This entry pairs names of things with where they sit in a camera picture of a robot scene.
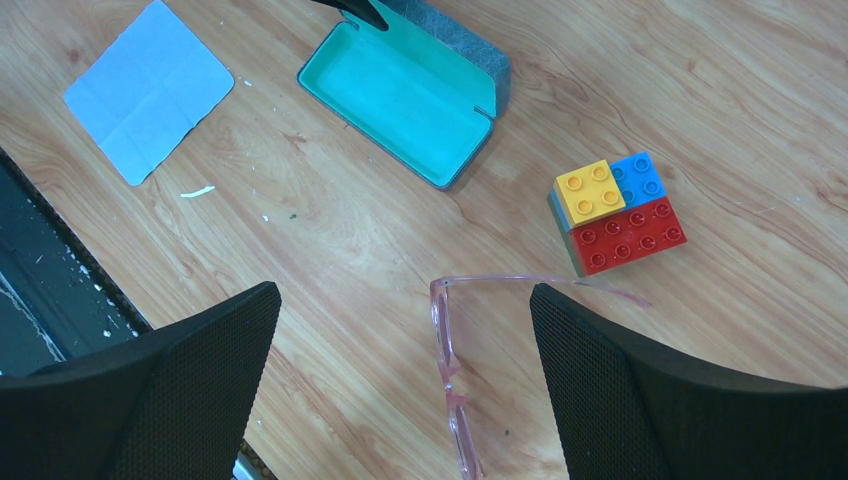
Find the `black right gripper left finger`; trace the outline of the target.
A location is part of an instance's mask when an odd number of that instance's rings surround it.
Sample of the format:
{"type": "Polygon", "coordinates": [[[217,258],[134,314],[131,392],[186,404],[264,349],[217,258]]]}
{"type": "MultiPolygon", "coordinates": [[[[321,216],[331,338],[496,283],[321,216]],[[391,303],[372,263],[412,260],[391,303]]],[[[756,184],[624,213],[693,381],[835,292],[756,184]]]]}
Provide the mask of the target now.
{"type": "Polygon", "coordinates": [[[5,479],[228,479],[281,295],[264,281],[107,349],[1,380],[5,479]]]}

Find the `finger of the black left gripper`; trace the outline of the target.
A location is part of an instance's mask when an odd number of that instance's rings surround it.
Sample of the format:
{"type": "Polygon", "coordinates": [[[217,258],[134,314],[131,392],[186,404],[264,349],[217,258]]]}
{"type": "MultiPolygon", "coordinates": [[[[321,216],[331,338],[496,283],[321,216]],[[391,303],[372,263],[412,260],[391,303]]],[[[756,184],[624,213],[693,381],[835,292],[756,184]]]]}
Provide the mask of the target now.
{"type": "Polygon", "coordinates": [[[370,0],[312,0],[315,3],[336,8],[365,21],[380,31],[389,29],[388,23],[370,0]]]}

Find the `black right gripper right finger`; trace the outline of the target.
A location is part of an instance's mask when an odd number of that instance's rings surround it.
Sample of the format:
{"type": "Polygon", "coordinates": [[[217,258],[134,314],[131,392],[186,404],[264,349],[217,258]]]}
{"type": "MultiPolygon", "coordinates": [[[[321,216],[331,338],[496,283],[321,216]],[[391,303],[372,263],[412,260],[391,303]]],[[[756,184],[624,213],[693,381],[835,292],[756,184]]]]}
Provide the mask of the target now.
{"type": "Polygon", "coordinates": [[[550,285],[529,308],[573,479],[843,479],[847,391],[685,354],[550,285]]]}

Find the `grey glasses case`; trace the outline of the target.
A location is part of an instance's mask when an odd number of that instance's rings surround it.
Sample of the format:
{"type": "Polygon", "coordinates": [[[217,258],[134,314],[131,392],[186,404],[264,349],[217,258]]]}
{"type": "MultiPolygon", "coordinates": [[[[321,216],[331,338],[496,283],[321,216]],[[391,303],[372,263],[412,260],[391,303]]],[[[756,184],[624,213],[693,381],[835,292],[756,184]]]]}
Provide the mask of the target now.
{"type": "Polygon", "coordinates": [[[343,10],[299,84],[431,186],[450,188],[511,95],[508,55],[426,1],[374,1],[388,28],[343,10]]]}

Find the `light blue cleaning cloth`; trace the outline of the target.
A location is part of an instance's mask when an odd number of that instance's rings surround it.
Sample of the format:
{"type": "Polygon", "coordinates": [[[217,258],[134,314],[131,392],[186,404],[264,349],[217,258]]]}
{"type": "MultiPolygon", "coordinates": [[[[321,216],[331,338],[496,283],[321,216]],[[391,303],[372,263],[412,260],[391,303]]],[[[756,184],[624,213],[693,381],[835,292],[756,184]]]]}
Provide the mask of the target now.
{"type": "Polygon", "coordinates": [[[234,85],[213,52],[153,1],[63,99],[126,183],[138,186],[234,85]]]}

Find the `colourful toy brick block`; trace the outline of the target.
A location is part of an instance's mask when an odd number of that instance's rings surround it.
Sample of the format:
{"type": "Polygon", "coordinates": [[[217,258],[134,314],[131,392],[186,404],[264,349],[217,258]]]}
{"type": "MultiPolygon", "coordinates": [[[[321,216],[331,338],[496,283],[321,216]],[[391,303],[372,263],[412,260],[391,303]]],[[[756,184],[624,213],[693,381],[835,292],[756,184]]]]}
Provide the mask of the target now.
{"type": "Polygon", "coordinates": [[[687,242],[646,152],[613,163],[602,159],[559,175],[548,203],[580,277],[687,242]]]}

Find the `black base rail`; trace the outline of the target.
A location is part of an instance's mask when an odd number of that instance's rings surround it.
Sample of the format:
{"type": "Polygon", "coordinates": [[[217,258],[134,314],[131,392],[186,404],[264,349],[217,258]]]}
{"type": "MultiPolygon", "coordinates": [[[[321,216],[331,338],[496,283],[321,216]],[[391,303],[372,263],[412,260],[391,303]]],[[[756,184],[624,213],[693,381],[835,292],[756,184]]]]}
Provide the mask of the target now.
{"type": "MultiPolygon", "coordinates": [[[[1,159],[1,380],[153,331],[34,184],[1,159]]],[[[228,479],[256,479],[242,450],[228,479]]]]}

